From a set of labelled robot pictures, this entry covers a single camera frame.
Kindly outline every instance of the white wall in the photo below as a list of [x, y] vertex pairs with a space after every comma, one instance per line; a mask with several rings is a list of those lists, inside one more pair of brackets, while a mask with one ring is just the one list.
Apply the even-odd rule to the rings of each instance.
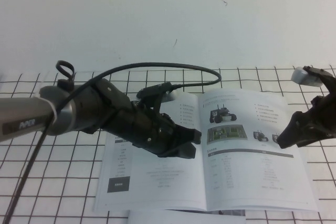
[[336, 0], [224, 1], [0, 0], [1, 69], [336, 62]]

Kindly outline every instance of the black grid lines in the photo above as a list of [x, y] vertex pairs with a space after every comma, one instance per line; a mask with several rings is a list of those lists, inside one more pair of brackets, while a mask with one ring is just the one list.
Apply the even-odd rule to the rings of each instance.
[[[326, 71], [335, 75], [330, 66]], [[317, 95], [326, 95], [325, 88], [299, 86], [290, 81], [293, 67], [216, 69], [222, 75], [221, 83], [214, 88], [243, 88], [269, 92], [287, 99], [292, 112], [306, 111], [310, 100]], [[98, 73], [77, 72], [76, 84], [83, 84]], [[43, 85], [53, 85], [62, 76], [47, 78]], [[119, 90], [135, 99], [136, 93], [151, 85], [170, 81], [173, 84], [205, 82], [213, 80], [196, 70], [134, 70], [107, 76]], [[41, 84], [38, 74], [7, 76], [0, 80], [0, 98], [30, 97]], [[205, 87], [186, 89], [186, 92], [201, 94]], [[0, 183], [6, 187], [0, 191], [0, 217], [3, 217], [21, 178], [29, 153], [36, 145], [39, 133], [20, 140], [0, 143]], [[106, 132], [87, 135], [80, 132], [58, 137], [48, 137], [33, 166], [24, 193], [19, 201], [20, 210], [15, 218], [20, 223], [124, 223], [126, 212], [106, 212], [101, 215], [92, 211], [98, 182], [104, 138]], [[336, 149], [335, 140], [327, 140], [303, 148], [308, 157], [308, 168], [319, 188], [321, 213], [246, 211], [247, 223], [336, 223]]]

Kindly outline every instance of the open booklet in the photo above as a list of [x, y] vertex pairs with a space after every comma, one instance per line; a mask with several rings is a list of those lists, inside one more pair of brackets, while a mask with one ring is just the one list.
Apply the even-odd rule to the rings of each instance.
[[318, 210], [299, 149], [277, 144], [287, 108], [261, 92], [180, 93], [161, 111], [202, 132], [196, 157], [158, 158], [109, 135], [95, 210]]

